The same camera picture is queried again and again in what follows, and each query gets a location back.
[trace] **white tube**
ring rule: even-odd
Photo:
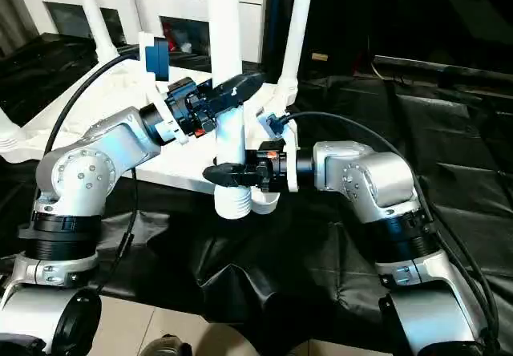
[[[8,152],[24,139],[22,129],[0,108],[0,152]]]
[[[294,0],[285,60],[273,98],[273,101],[279,102],[280,106],[283,105],[284,108],[292,105],[297,96],[297,72],[299,71],[303,41],[305,40],[310,1]]]
[[[212,80],[217,86],[242,73],[239,0],[208,0]],[[245,162],[244,108],[227,111],[216,120],[217,163]],[[251,211],[251,190],[216,186],[217,214],[235,220]]]
[[[118,51],[111,41],[111,36],[107,30],[107,25],[103,20],[96,0],[82,0],[83,11],[86,13],[93,39],[96,43],[96,54],[100,63],[106,63],[117,57]]]

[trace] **silver robotic arm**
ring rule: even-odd
[[[340,193],[370,243],[382,285],[390,290],[379,305],[395,354],[430,354],[430,347],[440,344],[479,348],[487,326],[483,313],[435,240],[402,157],[344,141],[300,149],[295,160],[290,172],[283,148],[266,144],[247,151],[245,166],[210,167],[204,176],[215,184],[256,185],[265,192],[287,191],[286,177],[295,176],[299,190]]]
[[[164,110],[154,103],[129,107],[42,158],[36,171],[41,195],[30,226],[19,232],[26,250],[17,255],[0,302],[0,350],[7,344],[29,355],[89,352],[101,302],[86,286],[98,265],[105,200],[117,180],[159,155],[161,146],[213,130],[219,114],[250,99],[262,83],[258,74],[214,89],[182,79],[169,87]]]

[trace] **tiled floor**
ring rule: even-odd
[[[137,356],[151,341],[174,334],[188,342],[195,356],[258,356],[237,331],[209,324],[202,317],[102,297],[103,312],[89,356]],[[378,352],[311,340],[291,351],[294,356],[384,356]]]

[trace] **black cloth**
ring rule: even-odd
[[[379,80],[302,83],[296,110],[348,115],[399,147],[426,194],[475,255],[499,307],[500,341],[513,350],[513,103]],[[359,131],[299,119],[301,146],[357,140]],[[1,270],[20,250],[37,163],[0,163]],[[108,197],[99,242],[103,279],[126,228],[131,181]],[[209,195],[140,182],[135,239],[104,293],[201,314],[237,328],[262,354],[308,338],[389,351],[378,299],[386,294],[360,226],[332,193],[282,194],[268,216],[227,221]]]

